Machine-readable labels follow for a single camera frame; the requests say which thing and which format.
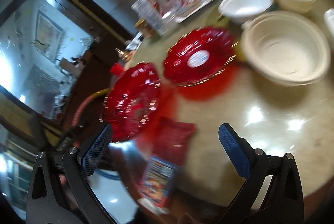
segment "metal screw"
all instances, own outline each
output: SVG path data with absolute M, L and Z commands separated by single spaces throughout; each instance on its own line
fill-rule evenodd
M 77 147 L 72 147 L 72 148 L 70 148 L 70 149 L 68 150 L 68 152 L 69 152 L 70 154 L 74 154 L 74 153 L 76 153 L 77 150 L 78 150 Z
M 40 152 L 40 153 L 37 155 L 37 157 L 38 157 L 39 159 L 41 159 L 41 158 L 44 157 L 44 155 L 45 155 L 45 152 Z
M 257 155 L 262 155 L 264 153 L 260 148 L 256 148 L 254 151 Z
M 292 160 L 293 159 L 293 155 L 290 152 L 288 152 L 287 153 L 287 158 L 290 159 L 290 160 Z

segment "red plate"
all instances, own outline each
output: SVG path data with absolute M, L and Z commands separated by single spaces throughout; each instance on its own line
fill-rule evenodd
M 164 60 L 164 76 L 180 86 L 202 83 L 224 70 L 234 58 L 228 30 L 199 28 L 180 38 Z
M 112 142 L 130 139 L 150 120 L 158 105 L 160 81 L 152 63 L 128 69 L 105 99 L 102 120 L 113 127 Z

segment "framed picture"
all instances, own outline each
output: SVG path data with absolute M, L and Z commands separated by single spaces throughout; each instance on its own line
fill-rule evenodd
M 34 44 L 52 62 L 57 58 L 62 36 L 63 29 L 39 10 Z

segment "red cap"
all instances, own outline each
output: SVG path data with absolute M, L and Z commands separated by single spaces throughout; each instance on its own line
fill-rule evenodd
M 119 76 L 121 75 L 121 73 L 124 71 L 124 68 L 122 65 L 120 65 L 119 63 L 115 63 L 111 69 L 109 70 L 110 73 Z

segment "snack package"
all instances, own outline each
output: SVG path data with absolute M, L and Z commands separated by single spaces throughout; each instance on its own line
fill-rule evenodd
M 167 213 L 166 203 L 173 190 L 174 179 L 183 166 L 195 124 L 174 122 L 162 117 L 153 154 L 143 175 L 139 202 L 153 213 Z

